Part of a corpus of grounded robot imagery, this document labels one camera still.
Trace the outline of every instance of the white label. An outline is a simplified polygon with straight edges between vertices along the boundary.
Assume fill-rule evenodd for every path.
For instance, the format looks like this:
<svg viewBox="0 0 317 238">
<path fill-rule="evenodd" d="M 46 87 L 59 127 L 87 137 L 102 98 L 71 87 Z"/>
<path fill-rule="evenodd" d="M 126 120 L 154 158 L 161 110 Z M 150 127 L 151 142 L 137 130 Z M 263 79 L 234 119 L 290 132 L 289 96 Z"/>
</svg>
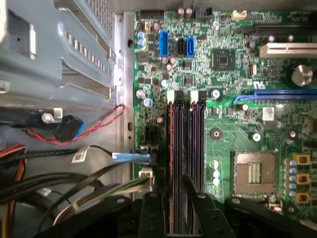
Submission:
<svg viewBox="0 0 317 238">
<path fill-rule="evenodd" d="M 90 147 L 90 145 L 85 146 L 85 147 L 81 148 L 79 151 L 77 151 L 77 153 L 74 155 L 71 163 L 73 164 L 73 163 L 84 162 L 85 158 L 86 158 L 87 150 L 89 149 L 89 147 Z"/>
<path fill-rule="evenodd" d="M 262 120 L 263 121 L 273 121 L 274 120 L 274 108 L 263 108 Z"/>
<path fill-rule="evenodd" d="M 254 87 L 254 89 L 265 89 L 266 88 L 263 81 L 254 81 L 253 87 Z"/>
<path fill-rule="evenodd" d="M 37 193 L 39 193 L 40 195 L 44 196 L 44 197 L 47 197 L 50 193 L 51 193 L 52 190 L 50 190 L 49 188 L 42 188 L 40 190 L 37 191 Z"/>
</svg>

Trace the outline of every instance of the capacitor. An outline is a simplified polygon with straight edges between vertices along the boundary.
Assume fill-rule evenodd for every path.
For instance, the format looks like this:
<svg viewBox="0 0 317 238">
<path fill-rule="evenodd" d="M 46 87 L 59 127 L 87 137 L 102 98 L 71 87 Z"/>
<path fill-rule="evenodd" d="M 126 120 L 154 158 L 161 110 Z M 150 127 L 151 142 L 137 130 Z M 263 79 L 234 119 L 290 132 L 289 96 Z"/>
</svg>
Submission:
<svg viewBox="0 0 317 238">
<path fill-rule="evenodd" d="M 137 90 L 136 95 L 139 99 L 145 98 L 145 92 L 142 89 Z"/>
<path fill-rule="evenodd" d="M 286 189 L 289 189 L 289 190 L 296 190 L 296 184 L 294 184 L 294 183 L 291 183 L 291 182 L 285 182 L 284 183 L 284 187 L 286 188 Z"/>
<path fill-rule="evenodd" d="M 215 170 L 215 171 L 212 173 L 212 176 L 213 176 L 214 178 L 218 178 L 218 177 L 220 177 L 220 172 L 219 172 L 218 170 Z"/>
<path fill-rule="evenodd" d="M 285 180 L 290 181 L 290 182 L 296 182 L 296 177 L 294 175 L 286 174 L 284 176 Z"/>
<path fill-rule="evenodd" d="M 267 43 L 272 43 L 275 41 L 275 36 L 268 36 L 262 41 L 262 45 L 266 45 Z"/>
<path fill-rule="evenodd" d="M 213 90 L 211 91 L 211 96 L 212 96 L 212 98 L 214 98 L 214 99 L 218 99 L 218 98 L 220 97 L 220 92 L 219 92 L 219 90 L 218 90 L 218 89 L 213 89 Z"/>
<path fill-rule="evenodd" d="M 163 79 L 160 84 L 163 88 L 167 88 L 169 85 L 169 81 L 167 79 Z"/>
<path fill-rule="evenodd" d="M 192 15 L 193 15 L 193 10 L 190 7 L 186 8 L 185 15 L 184 15 L 185 19 L 191 18 Z"/>
<path fill-rule="evenodd" d="M 167 57 L 162 57 L 160 59 L 160 63 L 163 65 L 163 66 L 166 66 L 167 63 L 168 63 L 168 58 Z"/>
<path fill-rule="evenodd" d="M 144 32 L 142 32 L 142 31 L 138 32 L 137 37 L 138 37 L 138 40 L 143 40 L 145 38 Z"/>
<path fill-rule="evenodd" d="M 143 39 L 143 40 L 138 40 L 138 47 L 139 47 L 139 49 L 141 49 L 141 50 L 144 50 L 144 49 L 145 49 L 146 43 L 145 43 L 145 40 L 144 40 L 144 39 Z"/>
<path fill-rule="evenodd" d="M 177 58 L 173 56 L 170 58 L 169 62 L 173 67 L 175 67 L 177 65 Z"/>
<path fill-rule="evenodd" d="M 145 98 L 143 100 L 143 105 L 147 108 L 150 108 L 151 106 L 153 106 L 153 99 L 152 98 Z"/>
<path fill-rule="evenodd" d="M 249 109 L 249 106 L 248 106 L 248 104 L 239 104 L 238 106 L 237 106 L 237 108 L 239 109 L 239 110 L 241 110 L 241 111 L 247 111 L 248 109 Z"/>
<path fill-rule="evenodd" d="M 153 24 L 153 32 L 154 32 L 155 34 L 158 34 L 158 33 L 160 32 L 159 24 L 158 24 L 157 22 L 155 22 L 155 23 Z"/>
<path fill-rule="evenodd" d="M 163 124 L 164 123 L 164 117 L 158 117 L 157 118 L 157 124 Z"/>
<path fill-rule="evenodd" d="M 296 192 L 294 192 L 294 191 L 292 191 L 292 190 L 289 190 L 289 189 L 284 190 L 284 194 L 285 194 L 286 196 L 290 196 L 291 198 L 296 197 Z"/>
<path fill-rule="evenodd" d="M 165 68 L 166 68 L 166 73 L 168 74 L 173 73 L 173 66 L 170 63 L 168 63 Z"/>
<path fill-rule="evenodd" d="M 218 178 L 214 178 L 214 179 L 212 180 L 212 183 L 213 183 L 215 186 L 219 186 L 220 180 L 219 180 Z"/>
<path fill-rule="evenodd" d="M 252 139 L 255 141 L 255 142 L 259 142 L 261 140 L 261 135 L 258 134 L 258 133 L 254 133 L 253 136 L 252 136 Z"/>
<path fill-rule="evenodd" d="M 284 171 L 290 175 L 295 175 L 297 173 L 297 169 L 287 166 Z"/>
<path fill-rule="evenodd" d="M 288 160 L 288 159 L 286 159 L 286 160 L 284 160 L 284 164 L 285 164 L 286 166 L 289 166 L 289 167 L 292 167 L 292 168 L 296 168 L 296 167 L 297 167 L 297 163 L 296 163 L 295 160 Z"/>
<path fill-rule="evenodd" d="M 299 87 L 305 87 L 313 81 L 313 69 L 307 65 L 299 65 L 292 73 L 292 83 Z"/>
<path fill-rule="evenodd" d="M 178 20 L 182 20 L 184 19 L 184 14 L 185 14 L 185 9 L 180 7 L 178 10 L 177 10 L 177 18 Z"/>
</svg>

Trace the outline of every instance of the cable label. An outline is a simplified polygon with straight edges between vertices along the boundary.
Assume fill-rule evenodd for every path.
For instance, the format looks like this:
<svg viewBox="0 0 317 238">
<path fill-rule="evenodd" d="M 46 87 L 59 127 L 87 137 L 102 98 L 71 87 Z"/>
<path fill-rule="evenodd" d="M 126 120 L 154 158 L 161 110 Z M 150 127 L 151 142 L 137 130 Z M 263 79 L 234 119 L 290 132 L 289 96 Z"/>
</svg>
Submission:
<svg viewBox="0 0 317 238">
<path fill-rule="evenodd" d="M 77 153 L 74 155 L 73 160 L 72 160 L 71 163 L 73 164 L 73 163 L 84 162 L 89 147 L 90 147 L 90 145 L 79 149 L 79 151 L 77 151 Z"/>
<path fill-rule="evenodd" d="M 37 191 L 38 194 L 44 196 L 44 197 L 47 197 L 50 193 L 51 193 L 52 190 L 50 190 L 49 188 L 42 188 L 40 190 Z"/>
</svg>

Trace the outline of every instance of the black connector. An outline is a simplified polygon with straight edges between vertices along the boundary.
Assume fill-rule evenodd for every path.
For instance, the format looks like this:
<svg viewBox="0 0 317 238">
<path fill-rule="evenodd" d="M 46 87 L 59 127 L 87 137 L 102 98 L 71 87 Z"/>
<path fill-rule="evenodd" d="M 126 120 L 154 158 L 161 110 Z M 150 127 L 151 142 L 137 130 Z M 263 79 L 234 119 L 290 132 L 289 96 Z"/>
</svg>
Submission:
<svg viewBox="0 0 317 238">
<path fill-rule="evenodd" d="M 141 19 L 164 19 L 164 10 L 141 10 Z"/>
<path fill-rule="evenodd" d="M 211 23 L 213 19 L 212 8 L 199 7 L 195 8 L 194 21 Z"/>
<path fill-rule="evenodd" d="M 180 38 L 177 40 L 176 48 L 177 48 L 178 57 L 183 57 L 185 55 L 185 46 L 186 46 L 186 43 L 184 38 Z"/>
</svg>

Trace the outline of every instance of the blue pcie slot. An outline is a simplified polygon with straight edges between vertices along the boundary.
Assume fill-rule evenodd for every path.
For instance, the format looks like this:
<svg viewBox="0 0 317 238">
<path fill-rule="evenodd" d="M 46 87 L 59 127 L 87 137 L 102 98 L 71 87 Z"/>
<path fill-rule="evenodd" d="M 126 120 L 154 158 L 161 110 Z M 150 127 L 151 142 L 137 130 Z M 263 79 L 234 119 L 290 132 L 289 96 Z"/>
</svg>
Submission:
<svg viewBox="0 0 317 238">
<path fill-rule="evenodd" d="M 186 57 L 195 56 L 195 38 L 187 37 L 186 38 Z"/>
<path fill-rule="evenodd" d="M 161 31 L 159 33 L 158 50 L 160 57 L 169 56 L 169 31 Z"/>
<path fill-rule="evenodd" d="M 255 90 L 253 95 L 239 95 L 233 104 L 249 100 L 317 100 L 317 89 Z"/>
</svg>

